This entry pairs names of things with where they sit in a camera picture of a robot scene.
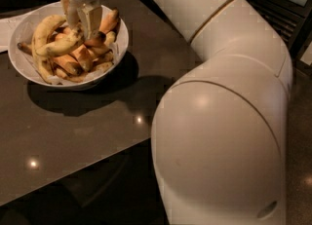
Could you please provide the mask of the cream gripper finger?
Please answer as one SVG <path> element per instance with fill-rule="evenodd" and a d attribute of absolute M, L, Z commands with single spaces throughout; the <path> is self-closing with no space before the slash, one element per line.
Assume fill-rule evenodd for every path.
<path fill-rule="evenodd" d="M 75 0 L 60 0 L 66 21 L 70 28 L 79 22 L 78 8 L 81 4 Z"/>
<path fill-rule="evenodd" d="M 97 3 L 83 4 L 77 9 L 78 17 L 82 23 L 86 40 L 98 34 L 102 18 L 102 7 Z"/>

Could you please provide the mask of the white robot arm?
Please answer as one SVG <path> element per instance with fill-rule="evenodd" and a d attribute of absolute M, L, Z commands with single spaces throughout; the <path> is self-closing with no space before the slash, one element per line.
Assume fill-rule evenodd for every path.
<path fill-rule="evenodd" d="M 170 225 L 286 225 L 284 41 L 246 0 L 154 1 L 202 60 L 163 95 L 152 123 Z"/>

